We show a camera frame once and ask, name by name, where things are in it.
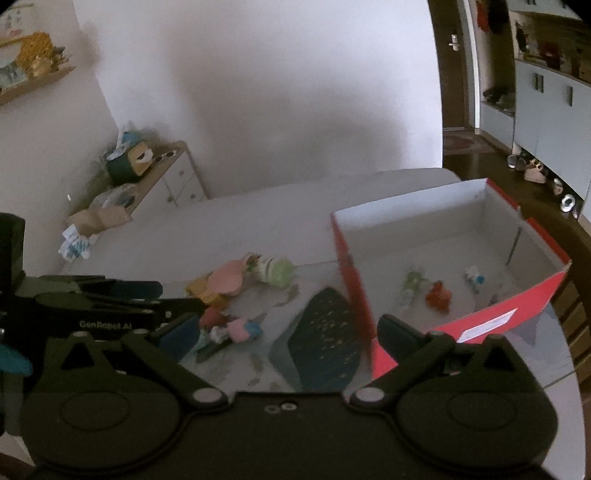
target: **screw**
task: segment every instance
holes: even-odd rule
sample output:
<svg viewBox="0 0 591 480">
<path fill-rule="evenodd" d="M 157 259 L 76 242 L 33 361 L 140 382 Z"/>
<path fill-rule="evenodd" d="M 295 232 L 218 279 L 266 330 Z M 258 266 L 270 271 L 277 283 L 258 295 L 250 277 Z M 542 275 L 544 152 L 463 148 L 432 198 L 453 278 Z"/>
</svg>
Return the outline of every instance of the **screw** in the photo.
<svg viewBox="0 0 591 480">
<path fill-rule="evenodd" d="M 281 409 L 284 410 L 284 411 L 294 411 L 294 410 L 297 410 L 297 403 L 286 401 L 285 403 L 282 403 L 281 404 Z"/>
<path fill-rule="evenodd" d="M 355 397 L 363 403 L 377 403 L 382 401 L 386 394 L 381 388 L 366 387 L 355 392 Z"/>
<path fill-rule="evenodd" d="M 281 409 L 277 405 L 267 405 L 265 407 L 265 413 L 277 415 L 278 413 L 281 413 Z"/>
<path fill-rule="evenodd" d="M 199 388 L 193 392 L 193 400 L 204 403 L 217 403 L 223 398 L 223 393 L 217 388 Z"/>
</svg>

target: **tissue box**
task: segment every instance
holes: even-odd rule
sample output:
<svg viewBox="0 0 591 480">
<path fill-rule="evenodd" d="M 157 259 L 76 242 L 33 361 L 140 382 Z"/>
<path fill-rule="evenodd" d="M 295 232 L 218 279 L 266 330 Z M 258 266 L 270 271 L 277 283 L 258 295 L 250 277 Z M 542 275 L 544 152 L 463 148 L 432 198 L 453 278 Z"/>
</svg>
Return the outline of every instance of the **tissue box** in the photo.
<svg viewBox="0 0 591 480">
<path fill-rule="evenodd" d="M 154 153 L 140 142 L 120 157 L 107 162 L 107 171 L 115 186 L 137 183 L 154 162 Z"/>
</svg>

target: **cardboard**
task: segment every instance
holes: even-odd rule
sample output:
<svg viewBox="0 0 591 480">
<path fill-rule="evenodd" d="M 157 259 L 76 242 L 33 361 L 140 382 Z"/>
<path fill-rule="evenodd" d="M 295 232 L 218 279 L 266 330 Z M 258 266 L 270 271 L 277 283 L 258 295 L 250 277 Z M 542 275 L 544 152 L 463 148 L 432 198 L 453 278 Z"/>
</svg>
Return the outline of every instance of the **cardboard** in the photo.
<svg viewBox="0 0 591 480">
<path fill-rule="evenodd" d="M 376 323 L 396 310 L 409 271 L 424 270 L 453 293 L 449 314 L 427 307 L 431 284 L 401 319 L 422 332 L 441 330 L 478 343 L 539 314 L 570 267 L 570 259 L 534 220 L 524 220 L 489 180 L 472 180 L 366 203 L 332 216 L 337 256 L 374 376 L 395 366 L 379 347 Z M 475 294 L 464 278 L 485 277 Z"/>
<path fill-rule="evenodd" d="M 114 206 L 98 210 L 82 210 L 68 217 L 68 225 L 75 225 L 79 234 L 91 237 L 110 228 L 129 223 L 131 215 L 123 206 Z"/>
</svg>

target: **white dresser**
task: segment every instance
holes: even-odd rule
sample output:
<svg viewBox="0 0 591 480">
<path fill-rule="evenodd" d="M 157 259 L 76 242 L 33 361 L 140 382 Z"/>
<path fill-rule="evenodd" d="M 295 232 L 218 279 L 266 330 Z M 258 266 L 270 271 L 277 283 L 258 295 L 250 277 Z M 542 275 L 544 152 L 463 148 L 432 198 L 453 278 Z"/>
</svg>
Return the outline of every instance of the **white dresser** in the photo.
<svg viewBox="0 0 591 480">
<path fill-rule="evenodd" d="M 160 213 L 174 212 L 180 207 L 207 200 L 197 168 L 184 142 L 157 148 L 154 156 L 163 156 L 163 159 L 152 166 L 138 183 L 136 201 L 128 208 L 134 221 L 150 219 Z"/>
</svg>

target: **door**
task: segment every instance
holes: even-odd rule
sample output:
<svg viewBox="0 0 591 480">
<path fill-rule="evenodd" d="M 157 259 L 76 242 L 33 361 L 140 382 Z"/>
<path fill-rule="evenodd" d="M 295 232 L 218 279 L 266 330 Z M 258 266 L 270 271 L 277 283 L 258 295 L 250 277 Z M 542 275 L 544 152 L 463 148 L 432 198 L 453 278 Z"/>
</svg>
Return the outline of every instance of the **door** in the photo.
<svg viewBox="0 0 591 480">
<path fill-rule="evenodd" d="M 540 124 L 539 105 L 542 100 L 538 91 L 537 69 L 520 61 L 515 62 L 517 78 L 517 102 L 515 106 L 515 143 L 535 155 Z"/>
<path fill-rule="evenodd" d="M 560 151 L 556 137 L 558 119 L 564 118 L 566 103 L 561 98 L 562 76 L 541 68 L 535 68 L 537 75 L 537 112 L 538 142 L 535 156 L 547 167 L 561 175 L 561 162 L 557 155 Z"/>
<path fill-rule="evenodd" d="M 456 0 L 429 0 L 441 82 L 443 128 L 467 124 L 466 59 Z"/>
<path fill-rule="evenodd" d="M 559 96 L 565 112 L 554 126 L 560 178 L 585 198 L 591 181 L 591 89 L 563 77 Z"/>
</svg>

